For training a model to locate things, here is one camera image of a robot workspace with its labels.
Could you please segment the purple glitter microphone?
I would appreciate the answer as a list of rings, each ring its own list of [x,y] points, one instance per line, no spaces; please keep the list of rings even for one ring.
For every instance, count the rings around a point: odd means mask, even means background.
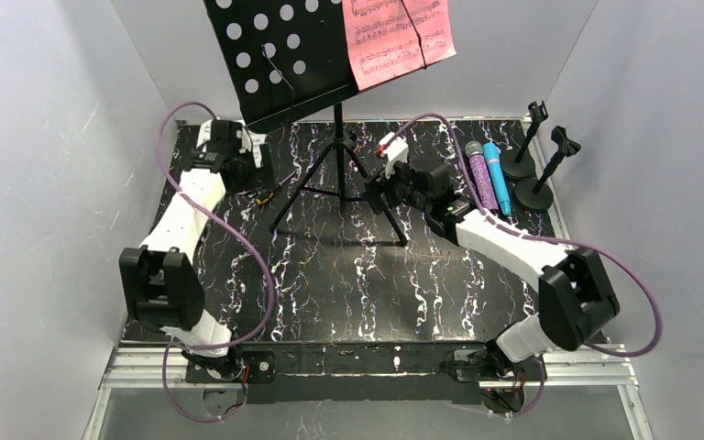
[[[483,156],[482,144],[478,141],[470,141],[465,145],[464,153],[482,206],[496,213],[499,210],[499,206],[488,167]]]

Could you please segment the blue toy microphone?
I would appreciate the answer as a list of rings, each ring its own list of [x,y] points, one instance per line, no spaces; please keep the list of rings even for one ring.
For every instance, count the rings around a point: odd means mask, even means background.
[[[482,153],[500,212],[505,216],[510,216],[512,202],[501,166],[500,151],[493,142],[487,142],[482,146]]]

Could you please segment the black round-base mic stand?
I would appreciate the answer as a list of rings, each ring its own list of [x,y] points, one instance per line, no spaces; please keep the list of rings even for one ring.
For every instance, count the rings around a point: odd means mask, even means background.
[[[525,131],[522,144],[517,149],[506,149],[500,153],[500,165],[503,174],[514,181],[535,176],[535,162],[529,152],[529,146],[535,138],[540,125],[549,117],[545,101],[540,103],[531,102],[528,105],[528,115],[530,117],[530,125]]]
[[[563,160],[578,154],[581,145],[571,139],[567,129],[555,126],[551,132],[551,139],[557,145],[557,150],[547,162],[542,175],[518,181],[513,186],[514,202],[528,212],[544,213],[554,203],[554,192],[547,184]]]

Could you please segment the pink sheet music page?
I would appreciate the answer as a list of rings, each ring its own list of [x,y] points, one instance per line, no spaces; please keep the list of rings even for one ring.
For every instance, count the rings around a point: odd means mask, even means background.
[[[457,54],[446,0],[348,0],[341,6],[359,91]]]

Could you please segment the black tripod music stand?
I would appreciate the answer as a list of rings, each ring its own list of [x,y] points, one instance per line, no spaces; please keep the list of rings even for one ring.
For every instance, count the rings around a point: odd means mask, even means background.
[[[350,67],[343,8],[339,1],[206,1],[206,14],[236,92],[248,129],[267,134],[320,110],[332,108],[333,135],[272,220],[276,232],[296,199],[330,154],[337,185],[324,195],[341,208],[363,201],[347,192],[351,168],[369,173],[347,131],[342,103],[358,94]]]

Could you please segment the white sheet music page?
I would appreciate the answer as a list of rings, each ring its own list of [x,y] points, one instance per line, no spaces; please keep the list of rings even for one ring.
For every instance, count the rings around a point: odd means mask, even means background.
[[[196,147],[225,159],[251,160],[256,169],[265,163],[265,137],[249,132],[237,121],[209,119],[200,125]]]

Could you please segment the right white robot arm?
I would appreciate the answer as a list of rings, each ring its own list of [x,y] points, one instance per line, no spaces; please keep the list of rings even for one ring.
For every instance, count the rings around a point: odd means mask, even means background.
[[[536,290],[536,314],[486,342],[489,365],[503,369],[556,348],[574,351],[618,315],[597,252],[547,243],[506,225],[456,192],[451,171],[398,162],[366,179],[364,197],[377,214],[401,204],[417,209],[434,234],[485,255]]]

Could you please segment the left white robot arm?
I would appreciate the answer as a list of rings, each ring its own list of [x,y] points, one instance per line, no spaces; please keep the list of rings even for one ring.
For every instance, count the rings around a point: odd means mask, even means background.
[[[227,347],[234,334],[206,310],[193,259],[209,213],[228,193],[256,191],[272,181],[266,146],[240,122],[210,119],[181,163],[179,189],[163,215],[138,247],[124,248],[119,257],[129,317],[173,337],[188,359],[221,375],[239,364]]]

